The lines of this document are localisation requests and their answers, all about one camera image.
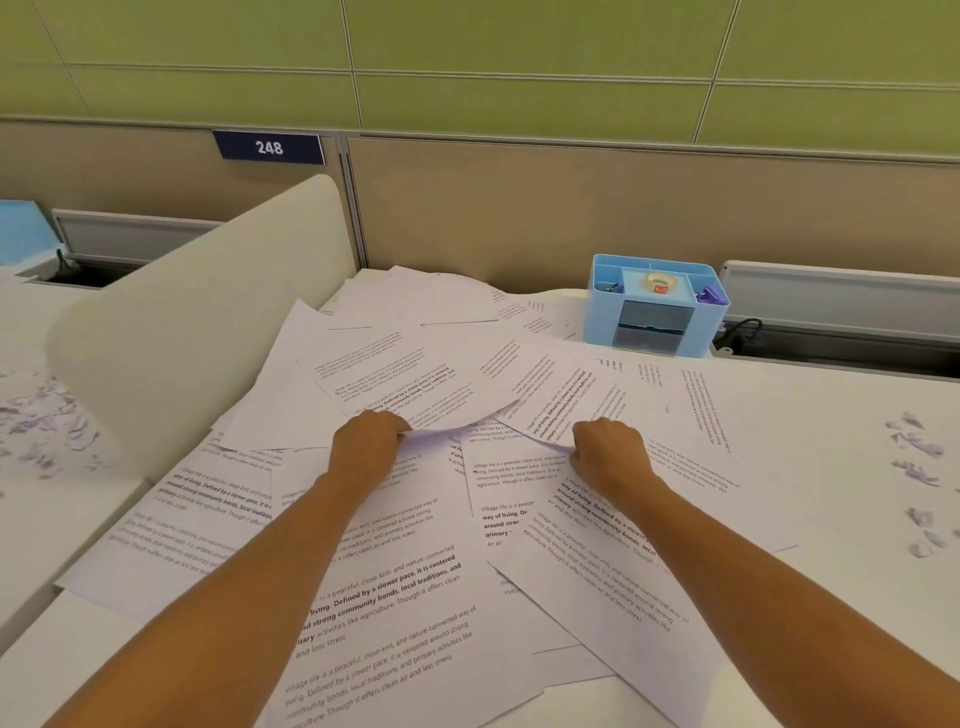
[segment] hand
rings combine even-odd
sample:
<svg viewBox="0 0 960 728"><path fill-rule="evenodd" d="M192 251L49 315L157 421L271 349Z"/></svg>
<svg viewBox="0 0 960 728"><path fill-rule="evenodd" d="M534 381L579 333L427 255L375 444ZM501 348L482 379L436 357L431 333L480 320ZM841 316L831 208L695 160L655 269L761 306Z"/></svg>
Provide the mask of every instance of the hand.
<svg viewBox="0 0 960 728"><path fill-rule="evenodd" d="M640 433L628 425L606 417L577 423L573 442L577 446L570 455L573 470L620 510L631 494L666 487L650 465Z"/></svg>
<svg viewBox="0 0 960 728"><path fill-rule="evenodd" d="M402 433L409 429L406 420L393 412L361 412L333 435L327 474L365 497L394 466Z"/></svg>

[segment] purple binder clip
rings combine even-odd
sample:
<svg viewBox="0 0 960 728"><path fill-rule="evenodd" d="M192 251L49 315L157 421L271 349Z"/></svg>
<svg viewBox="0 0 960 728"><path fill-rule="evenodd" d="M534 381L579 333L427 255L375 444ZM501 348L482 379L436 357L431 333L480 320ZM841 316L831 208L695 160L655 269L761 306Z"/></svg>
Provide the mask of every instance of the purple binder clip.
<svg viewBox="0 0 960 728"><path fill-rule="evenodd" d="M727 305L729 303L729 301L711 285L697 294L697 301L699 303L712 303L713 305Z"/></svg>

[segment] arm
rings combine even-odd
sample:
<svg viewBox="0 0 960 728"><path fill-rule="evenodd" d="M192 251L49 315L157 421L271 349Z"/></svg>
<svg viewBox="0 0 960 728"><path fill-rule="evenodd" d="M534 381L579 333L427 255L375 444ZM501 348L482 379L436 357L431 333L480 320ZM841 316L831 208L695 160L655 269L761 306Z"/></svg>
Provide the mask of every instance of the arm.
<svg viewBox="0 0 960 728"><path fill-rule="evenodd" d="M671 491L639 433L573 428L570 463L633 521L787 728L960 725L960 683Z"/></svg>
<svg viewBox="0 0 960 728"><path fill-rule="evenodd" d="M313 488L147 624L46 728L253 725L341 536L406 429L389 412L341 427Z"/></svg>

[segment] desk organizer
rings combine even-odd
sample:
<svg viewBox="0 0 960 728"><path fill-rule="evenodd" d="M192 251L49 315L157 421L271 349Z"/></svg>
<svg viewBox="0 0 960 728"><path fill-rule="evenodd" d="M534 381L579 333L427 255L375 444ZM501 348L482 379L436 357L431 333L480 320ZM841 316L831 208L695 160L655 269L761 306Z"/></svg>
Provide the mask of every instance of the desk organizer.
<svg viewBox="0 0 960 728"><path fill-rule="evenodd" d="M584 341L700 358L730 308L713 269L625 255L595 255Z"/></svg>

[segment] forearm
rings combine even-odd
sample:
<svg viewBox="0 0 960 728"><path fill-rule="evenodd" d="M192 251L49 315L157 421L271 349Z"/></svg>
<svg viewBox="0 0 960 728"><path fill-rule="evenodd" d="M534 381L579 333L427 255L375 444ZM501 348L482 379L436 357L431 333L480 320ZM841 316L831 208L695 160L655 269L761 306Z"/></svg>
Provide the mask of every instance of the forearm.
<svg viewBox="0 0 960 728"><path fill-rule="evenodd" d="M621 506L784 726L960 724L955 681L802 574L665 486Z"/></svg>
<svg viewBox="0 0 960 728"><path fill-rule="evenodd" d="M360 504L358 490L321 476L144 627L49 726L252 725Z"/></svg>

